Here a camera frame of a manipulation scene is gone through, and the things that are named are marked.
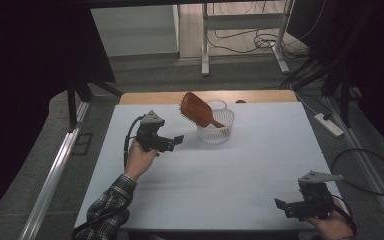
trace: transparent container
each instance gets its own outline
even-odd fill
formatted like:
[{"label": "transparent container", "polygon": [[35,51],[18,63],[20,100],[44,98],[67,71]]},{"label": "transparent container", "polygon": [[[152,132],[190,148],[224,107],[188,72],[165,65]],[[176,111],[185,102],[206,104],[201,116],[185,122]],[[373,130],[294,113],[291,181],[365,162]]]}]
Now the transparent container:
[{"label": "transparent container", "polygon": [[212,110],[213,118],[225,127],[216,128],[213,124],[209,124],[205,128],[197,126],[198,138],[209,144],[221,144],[226,142],[230,137],[233,122],[235,120],[235,114],[232,110],[227,108],[226,102],[221,99],[207,101],[207,103],[210,102],[221,102],[224,104],[224,108]]}]

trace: plaid shirt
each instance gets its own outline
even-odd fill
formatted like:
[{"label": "plaid shirt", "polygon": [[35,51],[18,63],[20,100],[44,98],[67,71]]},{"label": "plaid shirt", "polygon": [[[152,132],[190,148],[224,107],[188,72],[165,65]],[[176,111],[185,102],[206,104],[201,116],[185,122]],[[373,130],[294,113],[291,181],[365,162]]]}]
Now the plaid shirt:
[{"label": "plaid shirt", "polygon": [[[94,219],[108,212],[119,210],[130,205],[133,199],[133,191],[137,183],[127,175],[122,174],[115,180],[111,187],[105,191],[90,207],[87,212],[87,220]],[[118,228],[127,222],[128,214],[116,214],[103,221],[86,228],[77,239],[82,240],[106,240],[117,236]]]}]

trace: white power strip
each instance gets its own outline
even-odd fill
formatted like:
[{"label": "white power strip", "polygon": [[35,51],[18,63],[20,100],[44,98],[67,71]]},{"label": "white power strip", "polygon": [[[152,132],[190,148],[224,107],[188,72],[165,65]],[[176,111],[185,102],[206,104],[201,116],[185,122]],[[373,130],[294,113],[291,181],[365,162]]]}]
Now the white power strip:
[{"label": "white power strip", "polygon": [[342,134],[344,134],[344,132],[338,126],[336,126],[336,124],[334,124],[329,119],[324,120],[323,117],[324,117],[323,113],[319,113],[319,114],[314,116],[314,118],[317,120],[317,122],[319,122],[330,133],[332,133],[333,136],[338,137],[338,136],[341,136]]}]

